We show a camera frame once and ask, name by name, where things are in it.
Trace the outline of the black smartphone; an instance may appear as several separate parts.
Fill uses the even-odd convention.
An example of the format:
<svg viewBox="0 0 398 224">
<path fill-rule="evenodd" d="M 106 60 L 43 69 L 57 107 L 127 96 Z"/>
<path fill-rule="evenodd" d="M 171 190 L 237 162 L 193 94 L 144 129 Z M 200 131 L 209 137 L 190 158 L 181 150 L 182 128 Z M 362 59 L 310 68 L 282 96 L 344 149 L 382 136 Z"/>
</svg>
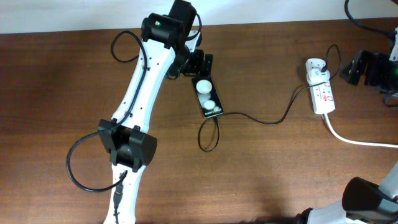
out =
<svg viewBox="0 0 398 224">
<path fill-rule="evenodd" d="M 224 113 L 217 90 L 210 77 L 192 78 L 192 85 L 204 118 L 211 118 Z"/>
</svg>

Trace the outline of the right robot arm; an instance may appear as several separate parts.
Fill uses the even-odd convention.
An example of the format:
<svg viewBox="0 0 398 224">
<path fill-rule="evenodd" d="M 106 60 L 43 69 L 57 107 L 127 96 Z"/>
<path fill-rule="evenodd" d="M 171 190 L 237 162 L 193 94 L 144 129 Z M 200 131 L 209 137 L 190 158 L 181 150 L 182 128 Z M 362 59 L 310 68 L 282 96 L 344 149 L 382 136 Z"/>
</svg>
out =
<svg viewBox="0 0 398 224">
<path fill-rule="evenodd" d="M 329 113 L 335 110 L 328 71 L 328 60 L 310 58 L 305 63 L 307 81 L 315 114 L 322 116 L 326 127 L 340 141 L 362 145 L 340 136 L 331 125 Z M 397 94 L 397 60 L 383 54 L 360 51 L 340 72 L 348 83 L 356 85 L 361 77 L 364 84 L 380 89 L 384 101 Z M 351 179 L 342 199 L 323 208 L 308 208 L 297 214 L 292 223 L 397 223 L 397 167 L 377 185 L 360 177 Z"/>
</svg>

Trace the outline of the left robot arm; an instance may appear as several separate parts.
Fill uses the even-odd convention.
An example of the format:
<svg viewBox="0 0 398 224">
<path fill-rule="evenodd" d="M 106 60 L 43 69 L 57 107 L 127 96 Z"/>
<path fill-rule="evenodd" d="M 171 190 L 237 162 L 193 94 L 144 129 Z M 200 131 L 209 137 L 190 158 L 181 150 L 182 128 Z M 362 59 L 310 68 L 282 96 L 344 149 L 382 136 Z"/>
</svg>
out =
<svg viewBox="0 0 398 224">
<path fill-rule="evenodd" d="M 167 15 L 152 13 L 142 22 L 141 49 L 127 92 L 111 120 L 102 119 L 98 126 L 115 185 L 105 223 L 136 221 L 139 183 L 157 147 L 147 132 L 163 80 L 180 74 L 199 77 L 210 70 L 208 57 L 198 49 L 200 31 L 192 30 L 198 17 L 190 2 L 175 1 Z"/>
</svg>

